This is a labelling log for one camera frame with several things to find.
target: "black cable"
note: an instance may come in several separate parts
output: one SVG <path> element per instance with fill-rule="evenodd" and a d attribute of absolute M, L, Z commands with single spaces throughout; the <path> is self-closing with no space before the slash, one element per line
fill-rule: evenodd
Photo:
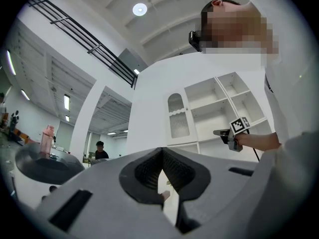
<path fill-rule="evenodd" d="M 253 150 L 254 150 L 254 152 L 255 152 L 255 154 L 256 154 L 256 157 L 257 157 L 257 159 L 258 159 L 258 162 L 259 162 L 259 156 L 257 155 L 257 152 L 256 152 L 256 150 L 255 150 L 254 148 L 253 148 Z"/>

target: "floor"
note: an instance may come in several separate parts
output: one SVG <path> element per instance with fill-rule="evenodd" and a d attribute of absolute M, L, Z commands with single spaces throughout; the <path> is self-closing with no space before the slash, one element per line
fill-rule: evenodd
<path fill-rule="evenodd" d="M 16 142 L 8 141 L 5 134 L 0 132 L 2 137 L 2 146 L 0 146 L 0 169 L 2 179 L 7 184 L 9 192 L 13 191 L 12 178 L 10 171 L 14 169 L 15 153 L 21 148 Z"/>

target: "cabinet door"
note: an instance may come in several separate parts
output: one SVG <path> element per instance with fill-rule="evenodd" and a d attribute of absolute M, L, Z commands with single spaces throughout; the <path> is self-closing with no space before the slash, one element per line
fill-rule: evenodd
<path fill-rule="evenodd" d="M 163 102 L 167 145 L 196 142 L 196 129 L 185 89 L 164 95 Z"/>

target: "black shirt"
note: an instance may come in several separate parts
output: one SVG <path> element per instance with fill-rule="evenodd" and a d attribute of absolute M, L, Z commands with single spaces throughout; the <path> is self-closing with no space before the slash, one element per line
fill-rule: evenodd
<path fill-rule="evenodd" d="M 95 151 L 95 160 L 100 158 L 109 158 L 109 156 L 105 151 L 102 151 L 102 152 Z"/>

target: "round ceiling light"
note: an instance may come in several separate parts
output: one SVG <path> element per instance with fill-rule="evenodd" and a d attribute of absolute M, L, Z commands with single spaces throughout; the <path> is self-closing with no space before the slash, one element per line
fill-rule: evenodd
<path fill-rule="evenodd" d="M 137 3 L 133 7 L 133 13 L 136 16 L 143 16 L 146 12 L 148 11 L 148 8 L 145 4 L 143 3 Z"/>

